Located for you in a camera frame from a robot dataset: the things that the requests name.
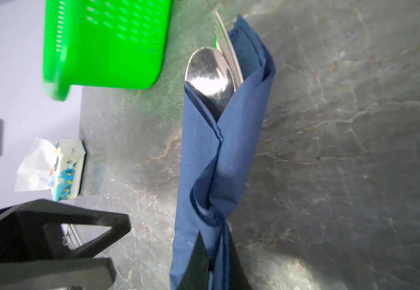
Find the wall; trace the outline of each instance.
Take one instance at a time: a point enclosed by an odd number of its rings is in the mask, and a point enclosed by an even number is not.
[[[18,166],[34,138],[55,142],[79,134],[81,87],[72,87],[66,102],[52,101],[43,92],[44,9],[43,0],[0,5],[0,118],[4,119],[0,208],[51,199],[49,190],[13,192]]]

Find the gray marble surface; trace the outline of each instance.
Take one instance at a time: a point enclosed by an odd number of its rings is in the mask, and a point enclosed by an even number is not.
[[[154,86],[83,88],[75,204],[132,223],[103,252],[112,288],[168,288],[184,72],[211,9],[242,14],[277,66],[230,219],[253,288],[420,290],[420,0],[175,0]]]

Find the napkin fold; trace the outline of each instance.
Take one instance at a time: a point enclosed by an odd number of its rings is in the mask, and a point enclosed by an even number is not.
[[[199,92],[184,84],[172,290],[186,272],[199,233],[209,259],[209,289],[230,287],[231,238],[226,220],[244,192],[276,69],[269,51],[241,15],[229,36],[244,82],[218,122]]]

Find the blue napkin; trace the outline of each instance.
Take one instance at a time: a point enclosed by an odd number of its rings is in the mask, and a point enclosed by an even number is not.
[[[229,289],[226,220],[244,192],[276,68],[248,23],[238,15],[229,32],[244,83],[218,122],[198,92],[184,84],[183,142],[170,288],[175,290],[200,233],[210,260],[209,289]]]

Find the napkin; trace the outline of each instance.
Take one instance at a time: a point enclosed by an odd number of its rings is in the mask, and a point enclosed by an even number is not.
[[[209,260],[209,289],[230,287],[231,237],[226,220],[244,192],[276,69],[269,51],[241,15],[229,36],[244,82],[218,122],[199,92],[184,84],[172,290],[186,272],[198,236]]]

